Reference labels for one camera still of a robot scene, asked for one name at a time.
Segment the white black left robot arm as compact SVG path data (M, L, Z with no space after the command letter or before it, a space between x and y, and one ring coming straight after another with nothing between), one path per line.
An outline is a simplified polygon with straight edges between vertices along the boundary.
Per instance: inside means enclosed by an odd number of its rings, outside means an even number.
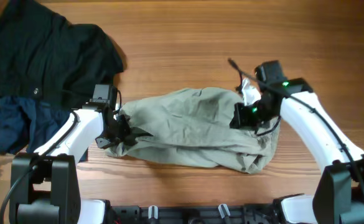
M10 223L112 223L108 200L82 199L77 164L95 141L106 149L130 133L127 119L105 106L72 111L61 130L33 154L12 160L11 187L0 209Z

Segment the khaki cargo shorts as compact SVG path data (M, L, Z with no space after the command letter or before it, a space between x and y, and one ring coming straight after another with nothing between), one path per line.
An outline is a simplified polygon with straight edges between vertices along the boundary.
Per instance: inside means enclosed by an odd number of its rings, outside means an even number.
M267 128L232 129L234 105L241 97L222 88L185 88L167 95L130 101L121 114L132 131L132 143L106 149L110 157L130 156L160 164L227 167L260 172L274 157L279 120Z

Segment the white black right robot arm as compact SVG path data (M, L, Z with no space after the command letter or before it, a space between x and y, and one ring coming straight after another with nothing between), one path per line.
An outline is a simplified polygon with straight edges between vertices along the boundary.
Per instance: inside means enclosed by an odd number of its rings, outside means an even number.
M332 121L302 78L259 82L247 78L237 90L232 128L257 128L272 118L288 123L313 155L322 173L314 195L274 200L271 223L364 223L364 150Z

